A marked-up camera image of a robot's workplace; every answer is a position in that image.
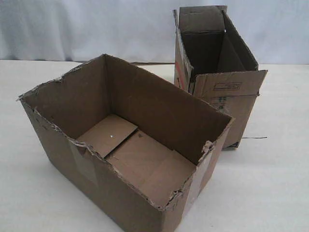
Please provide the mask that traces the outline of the torn cardboard box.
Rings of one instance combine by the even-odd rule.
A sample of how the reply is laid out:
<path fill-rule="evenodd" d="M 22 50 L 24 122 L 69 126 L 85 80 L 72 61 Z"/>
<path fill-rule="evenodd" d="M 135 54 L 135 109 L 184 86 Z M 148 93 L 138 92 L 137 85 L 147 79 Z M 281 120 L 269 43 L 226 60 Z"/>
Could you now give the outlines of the torn cardboard box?
<path fill-rule="evenodd" d="M 232 117 L 104 54 L 19 97 L 50 162 L 126 232 L 173 232 Z"/>

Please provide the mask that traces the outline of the tall cardboard box with flaps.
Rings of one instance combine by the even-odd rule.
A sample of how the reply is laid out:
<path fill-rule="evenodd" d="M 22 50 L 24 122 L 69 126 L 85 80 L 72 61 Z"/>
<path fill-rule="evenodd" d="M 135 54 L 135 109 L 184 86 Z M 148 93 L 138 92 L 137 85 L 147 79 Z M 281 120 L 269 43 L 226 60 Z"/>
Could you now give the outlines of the tall cardboard box with flaps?
<path fill-rule="evenodd" d="M 174 84 L 234 118 L 223 148 L 238 148 L 267 70 L 227 14 L 227 6 L 173 10 Z"/>

